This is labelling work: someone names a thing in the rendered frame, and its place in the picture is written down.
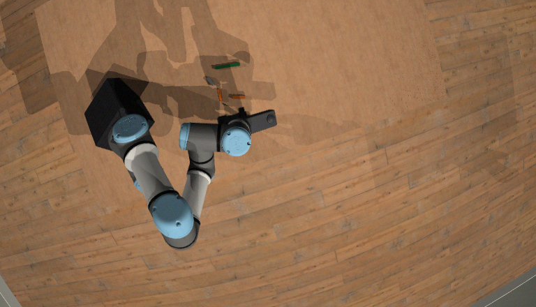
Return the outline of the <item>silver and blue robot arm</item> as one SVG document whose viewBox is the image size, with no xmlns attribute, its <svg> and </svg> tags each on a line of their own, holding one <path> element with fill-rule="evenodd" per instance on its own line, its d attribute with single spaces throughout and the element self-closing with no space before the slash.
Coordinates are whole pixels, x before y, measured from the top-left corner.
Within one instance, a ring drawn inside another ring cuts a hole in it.
<svg viewBox="0 0 536 307">
<path fill-rule="evenodd" d="M 251 134 L 277 125 L 274 110 L 243 118 L 249 122 Z M 215 175 L 214 152 L 242 156 L 251 146 L 251 134 L 248 124 L 241 119 L 228 124 L 183 123 L 179 147 L 188 150 L 190 165 L 182 196 L 172 187 L 158 161 L 159 150 L 142 115 L 120 118 L 109 129 L 107 142 L 122 158 L 134 185 L 143 193 L 165 242 L 173 249 L 187 250 L 198 238 L 207 186 Z"/>
</svg>

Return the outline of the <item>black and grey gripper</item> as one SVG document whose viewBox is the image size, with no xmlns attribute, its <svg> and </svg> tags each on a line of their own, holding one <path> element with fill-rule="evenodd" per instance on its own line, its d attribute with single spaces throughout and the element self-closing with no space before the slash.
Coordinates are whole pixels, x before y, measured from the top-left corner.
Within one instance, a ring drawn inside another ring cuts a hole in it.
<svg viewBox="0 0 536 307">
<path fill-rule="evenodd" d="M 242 117 L 246 117 L 246 116 L 247 115 L 246 115 L 246 111 L 244 112 L 244 107 L 240 107 L 238 114 L 233 114 L 233 115 L 230 115 L 230 116 L 223 115 L 223 116 L 218 117 L 217 120 L 218 120 L 218 123 L 228 124 L 230 121 L 232 121 L 234 119 L 241 119 L 241 120 L 245 121 L 248 124 L 248 126 L 250 128 L 250 134 L 251 134 L 251 126 L 250 126 L 249 122 L 247 122 L 247 120 L 242 118 Z"/>
</svg>

